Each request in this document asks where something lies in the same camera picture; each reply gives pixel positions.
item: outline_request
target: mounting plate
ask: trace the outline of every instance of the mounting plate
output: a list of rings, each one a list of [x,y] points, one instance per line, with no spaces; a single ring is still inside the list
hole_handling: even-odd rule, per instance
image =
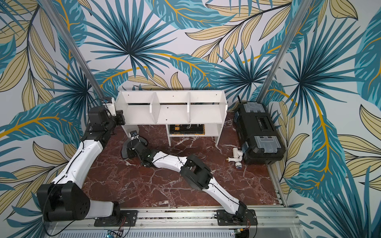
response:
[[[243,222],[234,223],[233,220],[233,214],[227,213],[225,210],[217,210],[217,214],[215,215],[215,218],[218,220],[218,225],[220,226],[226,226],[226,225],[247,225],[246,218],[249,219],[250,225],[257,225],[257,216],[255,215],[255,211],[250,209],[251,212],[248,210],[245,211],[245,217]]]
[[[136,223],[136,218],[138,211],[137,210],[122,210],[121,217],[126,217],[126,221],[124,222],[124,227],[134,227]],[[115,217],[101,217],[96,219],[94,222],[94,227],[119,227],[121,225],[121,221],[115,222]]]

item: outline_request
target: toolbox handle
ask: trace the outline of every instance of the toolbox handle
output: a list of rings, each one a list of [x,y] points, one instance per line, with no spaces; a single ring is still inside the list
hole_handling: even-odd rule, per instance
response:
[[[257,118],[259,128],[261,129],[261,131],[274,131],[271,127],[268,117],[258,116],[256,118]]]

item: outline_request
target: white robotic arm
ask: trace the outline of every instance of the white robotic arm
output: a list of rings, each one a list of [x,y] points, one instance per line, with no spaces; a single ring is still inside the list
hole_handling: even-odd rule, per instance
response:
[[[106,146],[111,131],[117,125],[124,125],[122,112],[115,111],[112,106],[113,103],[107,104],[111,110],[103,106],[91,108],[88,113],[90,123],[73,158],[51,184],[43,184],[38,189],[37,198],[42,206],[44,220],[108,217],[116,225],[119,224],[121,211],[117,202],[93,201],[81,190],[92,163]],[[130,139],[123,145],[123,158],[134,158],[137,155],[146,167],[179,172],[192,188],[204,191],[218,201],[230,214],[232,222],[244,221],[247,213],[245,204],[221,187],[209,167],[195,155],[178,157],[150,150],[147,141],[139,137],[136,131],[130,134]]]

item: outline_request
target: tropical leaf wallpaper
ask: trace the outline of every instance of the tropical leaf wallpaper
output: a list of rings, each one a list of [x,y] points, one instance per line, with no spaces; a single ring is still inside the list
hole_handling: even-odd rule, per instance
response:
[[[222,89],[232,109],[258,96],[302,0],[52,1],[105,95]],[[273,168],[311,237],[379,237],[379,5],[313,0],[264,99],[288,148]],[[40,238],[35,193],[99,100],[38,0],[0,0],[0,28],[0,227]]]
[[[288,149],[271,167],[306,237],[380,237],[381,2],[308,14],[264,98]]]

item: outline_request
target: red marble surface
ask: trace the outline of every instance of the red marble surface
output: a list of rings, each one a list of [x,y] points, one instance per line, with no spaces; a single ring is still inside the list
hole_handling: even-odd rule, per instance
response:
[[[232,148],[239,146],[231,113],[225,121],[218,147],[212,137],[172,138],[169,147],[164,125],[139,126],[139,129],[151,149],[179,156],[196,154],[210,167],[217,181],[245,204],[278,204],[265,165],[243,165],[242,169],[236,169],[234,162],[225,160],[232,157]],[[219,205],[207,193],[191,189],[177,172],[145,168],[137,158],[122,160],[120,151],[127,136],[121,127],[115,132],[93,163],[82,187],[90,199],[118,201],[123,208]]]

